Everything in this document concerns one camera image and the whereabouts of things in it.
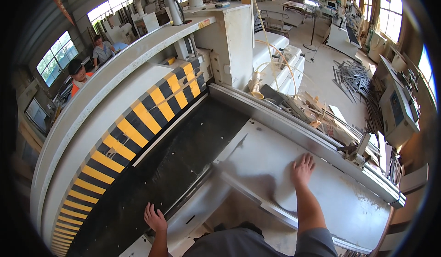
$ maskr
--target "worker in gray shirt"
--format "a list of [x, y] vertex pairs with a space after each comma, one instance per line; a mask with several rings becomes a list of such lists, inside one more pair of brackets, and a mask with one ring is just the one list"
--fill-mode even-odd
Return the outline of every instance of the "worker in gray shirt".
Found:
[[[317, 199], [308, 188], [308, 182], [315, 168], [314, 158], [310, 153], [302, 156], [298, 164], [294, 161], [291, 180], [297, 194], [297, 232], [296, 257], [335, 256], [337, 252], [326, 228], [325, 217]], [[168, 257], [167, 221], [161, 210], [154, 210], [148, 203], [144, 211], [144, 221], [156, 232], [149, 257]], [[185, 252], [183, 257], [194, 256], [286, 256], [265, 243], [262, 231], [250, 222], [226, 229], [214, 228], [213, 233], [198, 238]]]
[[109, 41], [104, 41], [101, 39], [100, 35], [95, 36], [93, 39], [95, 41], [95, 49], [93, 49], [93, 65], [95, 70], [98, 69], [98, 58], [100, 59], [100, 65], [102, 65], [107, 59], [115, 55], [115, 48]]

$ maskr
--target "metal bar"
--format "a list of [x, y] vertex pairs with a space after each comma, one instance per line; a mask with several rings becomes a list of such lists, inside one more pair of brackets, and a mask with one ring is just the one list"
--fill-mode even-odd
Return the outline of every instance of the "metal bar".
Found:
[[287, 120], [287, 118], [264, 107], [264, 101], [253, 97], [251, 97], [251, 99], [244, 97], [241, 95], [245, 94], [244, 92], [232, 86], [225, 85], [221, 87], [217, 84], [210, 84], [209, 90], [211, 96], [216, 100], [253, 117], [268, 128], [271, 128], [287, 139], [301, 145], [306, 150], [325, 159], [328, 163], [377, 194], [385, 202], [394, 204], [396, 208], [404, 206], [405, 196], [397, 191], [398, 189], [396, 187], [393, 188], [394, 185], [389, 180], [384, 176], [378, 176], [368, 166], [365, 166], [363, 170], [356, 168], [352, 163], [344, 159], [344, 155], [339, 153], [335, 146], [317, 136], [315, 132], [312, 132], [311, 127], [303, 128], [292, 120]]

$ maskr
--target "metal scrap pile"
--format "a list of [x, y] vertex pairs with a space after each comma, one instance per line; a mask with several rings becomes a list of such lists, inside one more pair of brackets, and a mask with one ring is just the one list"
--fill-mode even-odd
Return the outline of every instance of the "metal scrap pile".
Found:
[[381, 94], [375, 89], [374, 81], [367, 76], [366, 68], [357, 62], [345, 61], [339, 63], [335, 60], [334, 62], [338, 65], [338, 69], [333, 66], [334, 83], [339, 86], [352, 103], [361, 102], [362, 98], [365, 100], [369, 113], [369, 118], [365, 118], [367, 130], [370, 133], [376, 133], [377, 131], [384, 133], [383, 115], [378, 105]]

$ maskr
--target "orange safety vest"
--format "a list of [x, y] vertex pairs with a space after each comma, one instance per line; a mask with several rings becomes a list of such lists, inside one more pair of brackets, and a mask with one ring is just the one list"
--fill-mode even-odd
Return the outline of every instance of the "orange safety vest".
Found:
[[[92, 76], [92, 74], [93, 73], [85, 73], [85, 75], [87, 75], [87, 76]], [[75, 85], [74, 82], [72, 82], [72, 84], [73, 84], [73, 87], [72, 87], [72, 91], [71, 91], [71, 97], [74, 97], [74, 95], [78, 92], [78, 90], [80, 88], [78, 88], [78, 86]]]

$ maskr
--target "man in orange vest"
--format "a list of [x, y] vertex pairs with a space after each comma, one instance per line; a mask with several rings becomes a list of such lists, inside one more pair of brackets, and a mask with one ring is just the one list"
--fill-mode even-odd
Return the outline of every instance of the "man in orange vest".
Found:
[[71, 97], [74, 97], [78, 90], [84, 86], [88, 79], [90, 79], [93, 73], [86, 73], [82, 61], [78, 58], [72, 59], [69, 63], [68, 71], [69, 75], [73, 78]]

